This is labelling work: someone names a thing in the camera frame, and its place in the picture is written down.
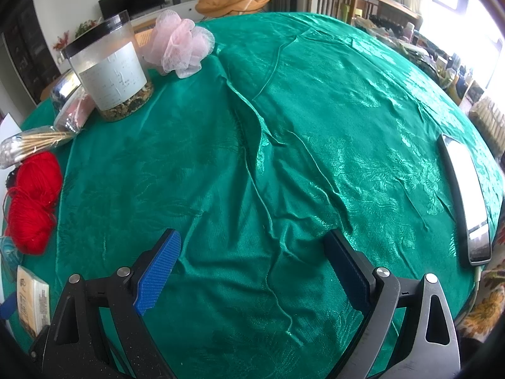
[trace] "pink object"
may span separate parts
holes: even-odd
[[[214,50],[214,43],[209,30],[166,10],[156,19],[149,41],[140,50],[144,60],[162,75],[175,70],[179,78],[186,78],[201,70],[200,62]]]
[[[94,108],[93,98],[81,85],[62,107],[53,125],[57,130],[78,134]]]

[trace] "white cabinet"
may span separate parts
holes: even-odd
[[[138,17],[134,20],[131,21],[131,24],[133,27],[139,26],[140,24],[143,24],[148,21],[155,20],[157,16],[160,15],[165,10],[173,10],[175,11],[181,18],[189,18],[190,20],[193,20],[194,22],[199,22],[201,21],[202,18],[204,18],[203,15],[199,14],[195,10],[197,1],[196,0],[191,0],[191,1],[186,1],[181,4],[176,4],[176,5],[171,5],[169,7],[156,10],[153,12],[150,12],[146,15],[143,15],[142,17]]]

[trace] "black jar lid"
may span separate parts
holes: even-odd
[[[95,41],[100,38],[110,34],[114,30],[117,30],[121,26],[125,25],[130,21],[130,16],[128,11],[121,11],[113,17],[107,18],[107,20],[97,24],[93,28],[86,31],[84,34],[76,38],[70,44],[68,44],[63,49],[63,55],[65,58],[71,58],[78,52],[82,51],[86,47],[92,45]]]

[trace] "red yarn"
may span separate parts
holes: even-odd
[[[54,208],[63,184],[60,165],[50,152],[27,158],[16,174],[16,186],[7,213],[6,235],[24,253],[44,252],[56,224]]]

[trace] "round table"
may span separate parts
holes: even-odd
[[[51,311],[69,275],[111,275],[174,228],[182,252],[144,320],[180,379],[325,377],[362,320],[323,253],[322,236],[339,228],[374,266],[435,273],[454,316],[473,280],[456,257],[440,133],[470,148],[491,236],[502,199],[465,115],[406,59],[334,18],[202,25],[216,47],[200,72],[153,74],[143,108],[115,123],[95,112],[56,150],[57,228],[24,262],[50,284]],[[42,103],[25,128],[53,118]],[[117,341],[105,314],[104,325]],[[27,347],[15,318],[13,328]]]

